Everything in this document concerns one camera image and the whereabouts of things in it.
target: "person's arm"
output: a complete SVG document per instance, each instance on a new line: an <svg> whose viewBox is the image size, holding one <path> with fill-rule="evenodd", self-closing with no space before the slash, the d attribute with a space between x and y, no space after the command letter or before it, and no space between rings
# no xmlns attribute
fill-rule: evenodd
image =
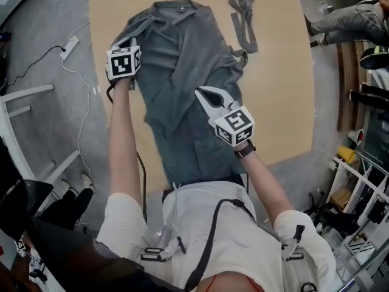
<svg viewBox="0 0 389 292"><path fill-rule="evenodd" d="M389 15L389 0L379 0L379 5L384 10L385 14Z"/></svg>
<svg viewBox="0 0 389 292"><path fill-rule="evenodd" d="M128 78L119 80L115 85L109 136L111 194L125 193L141 205L139 168L129 110L128 86Z"/></svg>
<svg viewBox="0 0 389 292"><path fill-rule="evenodd" d="M234 150L242 150L246 146L247 142L243 142ZM244 157L242 163L272 224L282 212L294 210L280 183L254 151Z"/></svg>

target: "person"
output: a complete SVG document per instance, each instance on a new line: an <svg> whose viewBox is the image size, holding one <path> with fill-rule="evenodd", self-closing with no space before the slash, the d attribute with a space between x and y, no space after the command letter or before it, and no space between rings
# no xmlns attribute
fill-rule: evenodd
<svg viewBox="0 0 389 292"><path fill-rule="evenodd" d="M216 205L224 198L237 198L256 218L254 206L243 183L235 179L182 186L165 198L163 213L165 220L175 213L173 235L180 236L185 249L173 247L170 251L170 272L163 270L166 262L143 261L141 253L155 247L157 240L142 215L128 87L129 79L121 78L114 88L109 141L111 194L97 241L118 256L141 264L146 272L184 288L204 250ZM244 142L231 150L242 151L248 145ZM300 244L304 243L315 262L318 290L325 291L335 274L331 248L316 233L310 217L294 210L280 183L253 150L241 161L278 236L291 239L296 233L296 224L305 226ZM219 209L210 260L196 291L284 291L280 242L259 228L242 209L224 203Z"/></svg>
<svg viewBox="0 0 389 292"><path fill-rule="evenodd" d="M78 193L69 182L61 180L66 193L54 201L40 216L40 219L58 227L74 230L76 222L84 214L94 194L94 185L89 175L82 173L84 189Z"/></svg>
<svg viewBox="0 0 389 292"><path fill-rule="evenodd" d="M350 90L349 99L353 102L359 102L367 106L372 106L380 110L384 110L386 113L389 113L389 91L377 88L375 86L367 85L366 82L363 82L359 86L360 92L355 92Z"/></svg>
<svg viewBox="0 0 389 292"><path fill-rule="evenodd" d="M310 36L323 36L318 42L322 46L359 40L371 41L378 46L389 45L389 0L376 4L363 3L334 10L317 22L306 25Z"/></svg>

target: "gray shirt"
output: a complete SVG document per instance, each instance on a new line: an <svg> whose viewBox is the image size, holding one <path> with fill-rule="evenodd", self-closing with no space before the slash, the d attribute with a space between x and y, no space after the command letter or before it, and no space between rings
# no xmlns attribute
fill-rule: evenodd
<svg viewBox="0 0 389 292"><path fill-rule="evenodd" d="M375 5L373 5L373 7L374 7L374 12L377 15L377 19L381 23L382 28L389 35L388 16L386 15L383 8L379 5L379 2L375 3Z"/></svg>
<svg viewBox="0 0 389 292"><path fill-rule="evenodd" d="M210 7L192 0L155 2L132 17L116 40L124 36L136 37L142 51L136 80L169 183L242 173L232 148L215 136L195 97L195 88L208 85L225 89L241 103L237 81L243 70Z"/></svg>

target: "yellow object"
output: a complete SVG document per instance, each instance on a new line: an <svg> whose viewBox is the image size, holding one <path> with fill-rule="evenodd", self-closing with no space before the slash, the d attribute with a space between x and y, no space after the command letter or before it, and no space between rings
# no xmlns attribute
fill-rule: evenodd
<svg viewBox="0 0 389 292"><path fill-rule="evenodd" d="M352 163L355 159L355 151L345 146L339 146L338 155L347 163Z"/></svg>

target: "white sneaker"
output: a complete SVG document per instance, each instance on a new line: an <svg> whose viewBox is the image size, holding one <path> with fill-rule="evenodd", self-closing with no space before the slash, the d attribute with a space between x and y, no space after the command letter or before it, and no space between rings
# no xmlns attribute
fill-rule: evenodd
<svg viewBox="0 0 389 292"><path fill-rule="evenodd" d="M66 191L70 190L76 196L78 196L78 192L69 184L68 181L66 181L65 179L61 179L61 184L62 184L62 187L65 188Z"/></svg>
<svg viewBox="0 0 389 292"><path fill-rule="evenodd" d="M93 192L95 192L95 187L93 185L92 179L89 177L88 174L81 173L81 179L83 180L84 188L92 189Z"/></svg>

